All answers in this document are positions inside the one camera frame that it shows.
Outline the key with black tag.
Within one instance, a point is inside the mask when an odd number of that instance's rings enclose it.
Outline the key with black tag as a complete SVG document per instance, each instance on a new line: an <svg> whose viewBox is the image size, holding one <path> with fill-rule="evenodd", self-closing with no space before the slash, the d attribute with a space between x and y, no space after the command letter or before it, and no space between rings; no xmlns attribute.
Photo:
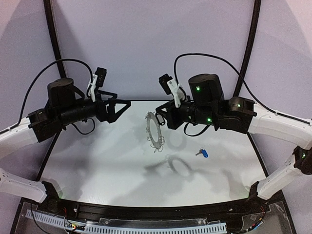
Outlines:
<svg viewBox="0 0 312 234"><path fill-rule="evenodd" d="M165 125L166 121L165 121L164 117L163 117L161 114L156 113L156 119L157 119L158 124L159 124L160 126Z"/></svg>

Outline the metal keyring disc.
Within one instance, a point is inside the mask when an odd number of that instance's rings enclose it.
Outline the metal keyring disc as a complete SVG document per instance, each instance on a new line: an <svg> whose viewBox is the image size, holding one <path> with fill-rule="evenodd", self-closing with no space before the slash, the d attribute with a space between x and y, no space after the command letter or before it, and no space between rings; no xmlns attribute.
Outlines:
<svg viewBox="0 0 312 234"><path fill-rule="evenodd" d="M164 136L162 135L160 124L153 112L148 112L145 116L146 120L146 133L147 141L153 148L154 152L162 152L165 143Z"/></svg>

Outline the key with blue tag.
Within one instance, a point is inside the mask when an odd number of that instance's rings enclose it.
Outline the key with blue tag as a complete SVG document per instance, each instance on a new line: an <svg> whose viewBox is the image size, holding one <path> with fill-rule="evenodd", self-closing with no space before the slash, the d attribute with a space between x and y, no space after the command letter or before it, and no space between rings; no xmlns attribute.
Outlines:
<svg viewBox="0 0 312 234"><path fill-rule="evenodd" d="M202 155L204 158L208 158L209 157L207 151L203 147L201 147L199 149L199 151L195 155L196 156Z"/></svg>

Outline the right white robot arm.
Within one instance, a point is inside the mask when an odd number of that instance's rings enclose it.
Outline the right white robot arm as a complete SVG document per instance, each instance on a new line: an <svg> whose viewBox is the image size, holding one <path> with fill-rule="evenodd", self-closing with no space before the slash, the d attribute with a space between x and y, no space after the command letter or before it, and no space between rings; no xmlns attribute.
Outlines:
<svg viewBox="0 0 312 234"><path fill-rule="evenodd" d="M157 107L159 125L176 130L183 123L213 126L242 134L262 134L296 145L288 160L267 178L255 182L248 201L268 200L279 190L303 175L312 173L312 122L269 110L255 99L233 97L225 100L218 75L199 74L188 80L192 97L183 94L180 85L168 74L159 79L173 100Z"/></svg>

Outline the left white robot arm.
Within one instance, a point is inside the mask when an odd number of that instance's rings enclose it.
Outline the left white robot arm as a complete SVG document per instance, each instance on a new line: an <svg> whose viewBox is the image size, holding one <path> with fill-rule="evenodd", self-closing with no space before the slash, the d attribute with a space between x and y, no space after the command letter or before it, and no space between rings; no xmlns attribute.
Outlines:
<svg viewBox="0 0 312 234"><path fill-rule="evenodd" d="M71 78L58 79L47 86L48 103L22 118L16 127L5 129L0 135L0 156L5 157L24 146L43 142L68 125L96 117L100 122L115 122L130 106L129 100L117 94L97 91L90 98L74 85ZM49 198L58 199L54 186L0 171L1 192L24 197L37 203Z"/></svg>

